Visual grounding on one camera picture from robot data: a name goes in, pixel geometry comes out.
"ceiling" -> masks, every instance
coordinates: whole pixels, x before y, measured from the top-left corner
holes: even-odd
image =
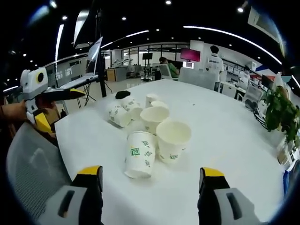
[[[4,24],[3,29],[7,35],[5,35],[5,41],[2,42],[5,44],[2,44],[1,50],[7,59],[1,62],[5,78],[9,78],[10,82],[13,82],[15,78],[20,77],[23,69],[34,69],[35,65],[43,66],[54,61],[57,33],[62,23],[65,26],[60,42],[59,59],[75,53],[87,52],[88,47],[82,50],[75,49],[72,42],[77,16],[82,9],[90,8],[92,2],[93,0],[56,0],[57,8],[48,7],[50,6],[49,0],[18,1],[17,6],[14,6],[13,2],[9,3],[15,10],[13,14],[9,13],[4,18],[10,21]],[[201,40],[206,43],[231,48],[268,66],[274,72],[280,71],[281,66],[273,58],[236,37],[209,30],[183,28],[184,25],[190,25],[224,30],[244,37],[260,45],[279,60],[284,60],[277,42],[248,25],[250,6],[245,7],[244,13],[238,13],[237,8],[243,3],[244,0],[218,1],[217,3],[215,1],[172,0],[172,4],[168,6],[165,4],[165,0],[95,0],[94,8],[92,8],[76,43],[95,41],[95,10],[100,7],[102,8],[100,28],[103,44],[123,38],[103,50],[118,48],[118,46],[119,48],[128,48],[155,42],[189,42],[191,39],[201,37]],[[268,5],[260,6],[261,9],[264,9]],[[49,11],[28,26],[28,21],[42,7],[48,7]],[[63,15],[67,16],[67,20],[62,20]],[[143,30],[149,30],[149,32],[124,38],[126,35]],[[290,45],[295,41],[292,38],[289,39],[289,36],[285,36],[285,38],[289,40]],[[297,49],[292,49],[293,55],[290,58],[294,66]],[[15,53],[11,52],[10,55],[7,55],[7,52],[11,50]],[[295,82],[289,83],[290,86],[296,87]]]

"pink monitor screen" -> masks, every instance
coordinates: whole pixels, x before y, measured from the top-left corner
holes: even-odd
[[[192,60],[199,62],[200,61],[200,52],[188,48],[183,48],[181,50],[180,58],[182,60]]]

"person in green shirt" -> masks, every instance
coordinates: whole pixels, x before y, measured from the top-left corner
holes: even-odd
[[[160,62],[160,64],[168,64],[172,78],[179,77],[179,70],[173,65],[173,63],[169,63],[165,57],[160,57],[159,62]]]

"tipped-over paper cup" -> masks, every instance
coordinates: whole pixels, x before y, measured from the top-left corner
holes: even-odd
[[[118,101],[113,101],[108,105],[109,119],[119,125],[126,127],[131,122],[131,115],[127,112]]]
[[[191,128],[179,121],[165,120],[156,129],[159,158],[164,163],[178,161],[182,151],[191,139]]]
[[[166,109],[169,109],[168,105],[162,101],[153,101],[150,103],[151,106],[162,106]]]
[[[125,174],[130,178],[149,178],[155,159],[156,137],[148,132],[136,131],[127,138]]]
[[[146,108],[151,107],[151,102],[159,100],[159,96],[156,94],[146,95]]]
[[[130,113],[131,119],[137,120],[140,118],[143,108],[141,108],[141,105],[132,96],[120,99],[120,102],[123,108]]]
[[[146,130],[156,134],[157,126],[169,117],[169,110],[162,106],[146,108],[141,112],[141,119]]]

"potted plant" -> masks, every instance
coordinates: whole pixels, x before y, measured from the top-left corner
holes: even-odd
[[[265,119],[267,130],[281,131],[284,134],[285,146],[289,151],[296,150],[300,145],[297,136],[300,128],[299,109],[282,94],[279,88],[268,91],[266,103],[268,105]]]

